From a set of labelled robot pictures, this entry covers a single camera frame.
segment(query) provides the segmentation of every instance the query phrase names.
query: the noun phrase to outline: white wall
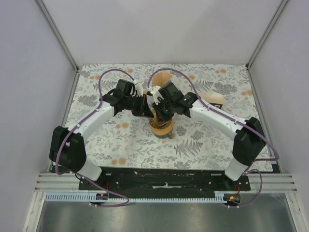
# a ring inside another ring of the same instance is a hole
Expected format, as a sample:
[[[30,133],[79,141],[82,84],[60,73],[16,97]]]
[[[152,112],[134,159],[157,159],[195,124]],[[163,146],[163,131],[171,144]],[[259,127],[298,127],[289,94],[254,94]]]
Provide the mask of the white wall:
[[[0,31],[0,231],[18,232],[74,72],[33,1],[2,1]]]
[[[44,0],[78,65],[248,62],[280,0]]]
[[[281,154],[309,216],[309,1],[292,0],[252,67],[252,76]]]

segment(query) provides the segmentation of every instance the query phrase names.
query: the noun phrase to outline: robotic hand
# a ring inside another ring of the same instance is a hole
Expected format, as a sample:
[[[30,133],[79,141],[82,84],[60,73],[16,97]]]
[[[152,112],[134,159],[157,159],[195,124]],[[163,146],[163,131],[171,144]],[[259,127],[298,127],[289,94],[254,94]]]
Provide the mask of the robotic hand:
[[[241,122],[264,135],[259,120],[254,117],[245,120],[229,115],[218,108],[211,110],[212,106],[202,99],[198,100],[195,93],[188,92],[183,95],[171,81],[162,87],[147,88],[147,94],[154,98],[152,107],[158,121],[167,122],[174,114],[185,115],[217,128],[234,140],[233,159],[225,170],[225,175],[232,181],[239,179],[265,146],[265,142],[259,136],[235,123]],[[58,161],[61,166],[92,180],[100,177],[102,169],[87,160],[84,141],[87,141],[101,124],[123,110],[130,110],[134,116],[154,117],[141,84],[122,79],[118,81],[115,89],[100,99],[100,104],[102,104],[101,107],[96,108],[96,112],[87,119],[83,119],[81,124],[74,124],[68,128],[61,126],[55,128],[49,154],[50,160],[56,162],[60,150]],[[69,137],[65,145],[59,149],[67,135]]]

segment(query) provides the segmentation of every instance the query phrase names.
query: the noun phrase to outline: floral tablecloth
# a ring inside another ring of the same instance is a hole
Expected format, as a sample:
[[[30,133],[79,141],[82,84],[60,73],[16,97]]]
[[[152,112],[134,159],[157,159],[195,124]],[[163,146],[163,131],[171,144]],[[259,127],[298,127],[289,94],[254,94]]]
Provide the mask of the floral tablecloth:
[[[130,73],[146,87],[149,76],[160,68],[174,68],[193,81],[198,91],[215,91],[225,96],[223,110],[243,118],[258,117],[244,65],[210,64],[86,64],[81,70],[67,126],[77,122],[98,103],[98,79],[108,69]],[[172,82],[185,94],[188,82],[172,73]],[[110,72],[102,79],[103,93],[116,86],[118,79],[129,80],[121,72]],[[218,130],[186,116],[174,117],[173,139],[155,137],[148,119],[123,111],[99,127],[86,141],[88,159],[99,166],[177,169],[225,169],[232,158],[233,142]],[[259,158],[268,158],[265,148]],[[254,165],[272,171],[270,162]]]

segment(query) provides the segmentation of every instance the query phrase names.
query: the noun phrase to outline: purple cable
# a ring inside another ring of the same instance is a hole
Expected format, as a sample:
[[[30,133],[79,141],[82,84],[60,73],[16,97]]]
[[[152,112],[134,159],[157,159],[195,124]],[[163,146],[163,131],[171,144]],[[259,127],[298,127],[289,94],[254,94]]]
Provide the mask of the purple cable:
[[[62,173],[59,172],[59,160],[60,160],[60,155],[61,155],[61,152],[62,152],[62,149],[63,149],[64,145],[66,144],[68,138],[72,135],[72,133],[73,133],[77,128],[79,128],[79,126],[82,125],[88,118],[90,118],[93,114],[95,114],[95,113],[97,112],[97,111],[96,111],[97,109],[101,108],[101,106],[102,106],[102,104],[103,104],[103,98],[102,98],[103,95],[102,95],[102,89],[101,89],[101,80],[102,80],[102,77],[103,77],[105,74],[107,74],[107,73],[109,73],[109,72],[111,72],[111,71],[119,71],[119,72],[122,72],[122,73],[128,75],[128,76],[134,81],[134,78],[133,78],[130,74],[128,74],[126,71],[123,71],[123,70],[121,70],[121,69],[109,69],[109,70],[105,71],[104,73],[102,73],[102,75],[100,76],[100,79],[98,80],[98,92],[99,92],[99,94],[100,94],[100,104],[99,104],[99,105],[97,106],[97,108],[95,108],[90,114],[88,114],[86,117],[84,117],[84,118],[83,118],[71,131],[69,131],[69,133],[67,134],[67,136],[63,139],[63,141],[62,141],[62,143],[61,143],[61,145],[60,145],[60,148],[59,148],[59,150],[58,150],[58,153],[57,153],[56,164],[55,164],[55,171],[56,171],[56,173],[57,173],[58,175],[62,175],[62,174],[64,174],[64,173],[66,173],[66,171],[65,171],[65,172],[62,172]],[[122,198],[127,199],[127,201],[126,201],[125,203],[114,204],[114,205],[106,205],[105,207],[122,206],[122,205],[125,205],[125,204],[127,204],[127,203],[129,202],[129,198],[128,198],[128,197],[123,196],[123,195],[118,194],[118,193],[115,193],[115,192],[108,191],[108,190],[106,190],[106,189],[100,187],[98,184],[96,184],[93,180],[90,180],[89,178],[86,178],[86,177],[85,177],[85,179],[87,179],[90,183],[92,183],[93,185],[95,185],[95,186],[96,186],[97,188],[99,188],[99,189],[102,189],[102,190],[104,190],[104,191],[106,191],[106,192],[109,192],[110,194],[114,194],[114,195],[116,195],[116,196],[119,196],[119,197],[122,197]]]
[[[91,184],[93,184],[94,186],[96,186],[97,188],[109,193],[109,194],[112,194],[112,195],[115,195],[115,196],[118,196],[118,197],[121,197],[121,198],[124,198],[126,199],[126,202],[123,202],[123,203],[119,203],[119,204],[110,204],[110,205],[97,205],[97,207],[100,207],[100,208],[111,208],[111,207],[119,207],[119,206],[123,206],[123,205],[126,205],[129,203],[130,199],[124,195],[121,195],[119,193],[116,193],[116,192],[113,192],[113,191],[109,191],[103,187],[101,187],[100,185],[98,185],[96,182],[94,182],[93,180],[90,180],[89,178],[85,177],[85,180],[87,180],[88,182],[90,182]]]
[[[247,173],[245,173],[245,175],[249,174],[249,173],[252,173],[252,172],[258,172],[259,175],[260,175],[260,180],[261,180],[261,184],[260,184],[260,189],[259,191],[257,192],[256,196],[249,202],[245,203],[245,204],[242,204],[242,205],[238,205],[238,206],[230,206],[229,208],[232,208],[232,209],[236,209],[236,208],[242,208],[242,207],[245,207],[245,206],[248,206],[250,204],[252,204],[253,202],[255,202],[257,200],[257,198],[260,196],[261,194],[261,191],[262,191],[262,186],[263,186],[263,179],[262,179],[262,174],[259,170],[257,169],[251,169],[250,171],[248,171]]]
[[[246,129],[248,129],[248,130],[250,130],[251,132],[253,132],[253,133],[256,134],[257,136],[259,136],[259,137],[260,137],[260,138],[261,138],[261,139],[274,151],[275,158],[269,158],[269,159],[255,159],[254,161],[277,161],[277,160],[279,159],[279,154],[278,154],[276,148],[274,147],[274,145],[271,144],[271,142],[270,142],[267,138],[265,138],[263,135],[261,135],[259,132],[257,132],[256,130],[254,130],[254,129],[252,129],[251,127],[247,126],[246,124],[244,124],[244,123],[242,123],[242,122],[239,122],[239,121],[236,121],[236,119],[234,119],[234,118],[232,118],[232,117],[230,117],[230,116],[228,116],[228,115],[226,115],[226,114],[224,114],[224,113],[222,113],[222,112],[216,110],[214,107],[211,107],[210,105],[205,104],[205,102],[202,100],[201,96],[198,94],[196,88],[194,87],[194,84],[192,83],[192,81],[191,81],[184,73],[182,73],[181,71],[178,71],[178,70],[176,70],[176,69],[171,69],[171,68],[162,68],[162,69],[159,69],[159,70],[155,71],[155,72],[150,76],[150,78],[149,78],[149,80],[148,80],[148,84],[147,84],[148,87],[150,86],[150,82],[151,82],[153,76],[154,76],[156,73],[161,72],[161,71],[173,71],[173,72],[179,73],[180,75],[182,75],[183,77],[185,77],[185,78],[187,79],[187,81],[190,83],[190,85],[191,85],[193,91],[194,91],[195,94],[197,95],[197,98],[198,98],[199,101],[202,103],[202,105],[206,107],[206,109],[211,110],[211,111],[214,111],[215,113],[217,113],[217,114],[219,114],[219,115],[221,115],[221,116],[223,116],[223,117],[225,117],[225,118],[231,120],[232,122],[237,123],[237,124],[241,125],[242,127],[246,128]]]

